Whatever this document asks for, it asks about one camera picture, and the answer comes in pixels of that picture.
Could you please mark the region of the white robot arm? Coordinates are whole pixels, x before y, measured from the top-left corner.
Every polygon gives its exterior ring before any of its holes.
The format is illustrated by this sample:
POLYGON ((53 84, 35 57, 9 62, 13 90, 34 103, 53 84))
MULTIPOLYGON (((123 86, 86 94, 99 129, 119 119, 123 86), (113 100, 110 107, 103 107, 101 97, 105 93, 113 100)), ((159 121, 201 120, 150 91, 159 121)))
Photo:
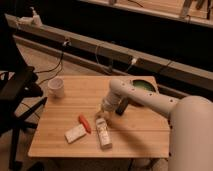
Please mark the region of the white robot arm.
POLYGON ((169 120, 168 171, 213 171, 213 102, 201 96, 178 99, 111 79, 101 110, 115 111, 123 97, 169 120))

